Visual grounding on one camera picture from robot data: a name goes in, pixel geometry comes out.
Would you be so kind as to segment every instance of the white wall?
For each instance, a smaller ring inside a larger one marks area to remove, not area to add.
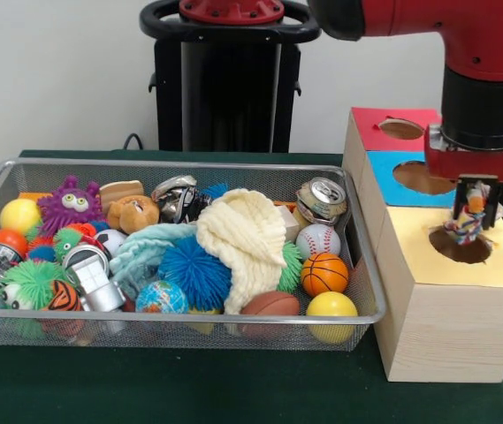
[[[0,0],[0,160],[23,148],[120,148],[130,132],[156,147],[153,41],[138,25],[146,3]],[[357,43],[323,35],[301,50],[294,152],[342,152],[354,105],[439,106],[436,35]]]

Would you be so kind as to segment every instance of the white ball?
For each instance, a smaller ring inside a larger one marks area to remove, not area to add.
[[[306,261],[313,254],[339,254],[341,240],[332,227],[314,223],[298,234],[296,246]]]
[[[118,249],[124,244],[124,241],[126,241],[127,235],[118,230],[104,230],[98,232],[95,235],[95,239],[108,249],[112,258],[115,258],[116,254],[118,254]]]

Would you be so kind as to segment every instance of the cream knitted fabric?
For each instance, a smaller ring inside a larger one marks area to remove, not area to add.
[[[285,221],[259,192],[231,190],[198,217],[200,246],[232,270],[226,314],[238,314],[256,295],[277,289],[285,244]]]

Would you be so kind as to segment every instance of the yellow lemon ball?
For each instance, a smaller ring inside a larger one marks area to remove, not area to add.
[[[212,309],[211,311],[200,311],[195,307],[188,309],[189,314],[207,314],[207,315],[218,315],[220,314],[219,309]],[[212,334],[214,330],[213,322],[185,322],[185,324],[191,329],[195,329],[196,331],[202,333],[205,336],[209,336]]]
[[[9,228],[22,235],[26,235],[39,221],[41,221],[41,210],[29,199],[10,201],[0,214],[0,227]]]
[[[306,315],[357,316],[357,308],[345,294],[326,291],[312,299]],[[309,329],[315,338],[331,345],[344,343],[354,334],[353,325],[310,325]]]

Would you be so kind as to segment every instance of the black cable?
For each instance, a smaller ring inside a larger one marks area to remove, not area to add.
[[[137,146],[139,146],[139,150],[143,150],[144,147],[143,147],[143,142],[141,141],[141,138],[139,137],[139,135],[137,135],[135,132],[132,132],[131,134],[129,134],[129,136],[126,138],[126,142],[124,143],[124,150],[127,150],[127,148],[129,147],[129,142],[132,140],[132,139],[136,139],[137,140]]]

